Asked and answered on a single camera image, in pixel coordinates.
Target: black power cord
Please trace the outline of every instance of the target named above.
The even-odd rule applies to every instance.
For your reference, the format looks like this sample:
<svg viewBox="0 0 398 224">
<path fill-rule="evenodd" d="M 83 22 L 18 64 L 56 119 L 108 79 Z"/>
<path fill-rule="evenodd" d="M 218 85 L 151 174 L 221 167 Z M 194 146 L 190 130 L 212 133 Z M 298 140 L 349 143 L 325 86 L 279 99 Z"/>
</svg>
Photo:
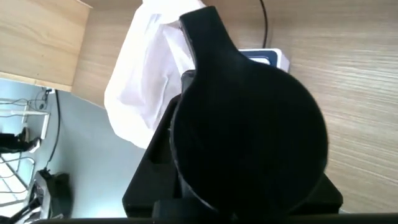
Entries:
<svg viewBox="0 0 398 224">
<path fill-rule="evenodd" d="M 58 113 L 58 127 L 57 127 L 57 136 L 55 137 L 55 143 L 54 143 L 54 147 L 53 147 L 53 149 L 52 149 L 52 152 L 51 152 L 51 155 L 50 155 L 50 158 L 49 158 L 49 160 L 47 161 L 47 164 L 45 165 L 45 170 L 47 170 L 47 167 L 49 166 L 49 163 L 51 162 L 51 160 L 52 160 L 52 158 L 53 158 L 53 156 L 54 156 L 54 153 L 55 153 L 55 150 L 56 150 L 56 148 L 57 148 L 57 146 L 58 146 L 58 139 L 59 139 L 59 137 L 60 137 L 60 128 L 61 128 L 61 111 L 60 111 L 60 102 L 59 102 L 59 97 L 58 97 L 58 90 L 55 90 L 55 103 L 57 104 L 57 113 Z"/>
<path fill-rule="evenodd" d="M 266 47 L 267 44 L 267 37 L 268 37 L 268 16 L 267 16 L 267 10 L 264 5 L 264 1 L 260 0 L 261 8 L 262 8 L 262 13 L 264 15 L 264 40 L 262 41 L 262 48 Z"/>
</svg>

